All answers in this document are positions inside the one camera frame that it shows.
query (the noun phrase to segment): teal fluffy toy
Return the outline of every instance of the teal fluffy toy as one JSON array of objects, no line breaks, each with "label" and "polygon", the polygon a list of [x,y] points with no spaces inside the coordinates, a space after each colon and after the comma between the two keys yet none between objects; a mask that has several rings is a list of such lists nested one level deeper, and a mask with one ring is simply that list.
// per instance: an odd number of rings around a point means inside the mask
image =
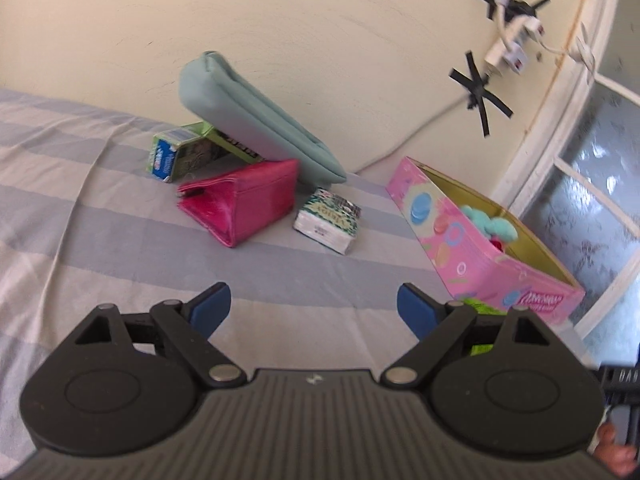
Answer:
[{"label": "teal fluffy toy", "polygon": [[498,240],[504,245],[518,239],[516,228],[505,218],[499,216],[490,218],[487,213],[463,205],[460,211],[471,220],[478,230],[489,240]]}]

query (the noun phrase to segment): wall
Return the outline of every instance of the wall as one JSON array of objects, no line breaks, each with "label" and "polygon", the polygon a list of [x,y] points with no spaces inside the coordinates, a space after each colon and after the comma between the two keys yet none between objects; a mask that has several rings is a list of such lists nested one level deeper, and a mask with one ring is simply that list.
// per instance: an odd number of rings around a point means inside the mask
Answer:
[{"label": "wall", "polygon": [[[542,11],[549,43],[565,42],[579,3]],[[447,76],[495,40],[485,12],[480,0],[0,0],[0,84],[184,123],[179,70],[219,50],[354,170],[463,95]],[[408,152],[489,192],[555,69],[545,54],[521,79],[492,82],[515,115],[489,105],[489,139],[459,106]]]}]

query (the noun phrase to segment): pink cardboard box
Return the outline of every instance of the pink cardboard box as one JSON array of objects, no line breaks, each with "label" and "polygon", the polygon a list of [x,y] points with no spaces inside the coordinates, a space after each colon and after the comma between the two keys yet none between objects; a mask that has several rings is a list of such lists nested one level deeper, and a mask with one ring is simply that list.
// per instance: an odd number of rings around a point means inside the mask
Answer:
[{"label": "pink cardboard box", "polygon": [[[584,290],[516,217],[471,188],[405,157],[386,186],[456,299],[507,310],[526,305],[548,324],[566,320]],[[500,252],[460,211],[469,205],[502,216],[518,240]]]}]

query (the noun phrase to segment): pink pouch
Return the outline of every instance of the pink pouch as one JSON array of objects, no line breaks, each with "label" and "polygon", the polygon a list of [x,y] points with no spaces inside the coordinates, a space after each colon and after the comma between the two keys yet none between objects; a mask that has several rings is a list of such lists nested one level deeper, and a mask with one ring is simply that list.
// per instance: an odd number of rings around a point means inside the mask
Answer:
[{"label": "pink pouch", "polygon": [[178,207],[235,247],[293,209],[298,161],[258,162],[178,187]]}]

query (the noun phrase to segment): striped bed sheet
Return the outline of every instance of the striped bed sheet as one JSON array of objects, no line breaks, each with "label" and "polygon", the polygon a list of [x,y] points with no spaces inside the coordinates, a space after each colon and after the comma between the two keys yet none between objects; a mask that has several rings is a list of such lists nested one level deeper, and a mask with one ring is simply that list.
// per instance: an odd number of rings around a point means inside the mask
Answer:
[{"label": "striped bed sheet", "polygon": [[[396,313],[399,285],[450,298],[384,188],[356,175],[334,187],[363,210],[349,256],[295,232],[292,215],[223,247],[175,206],[174,185],[145,173],[153,134],[171,127],[0,89],[0,475],[33,450],[24,383],[96,304],[141,312],[223,281],[232,310],[212,342],[249,373],[379,374],[416,343]],[[558,332],[588,358],[570,326]]]}]

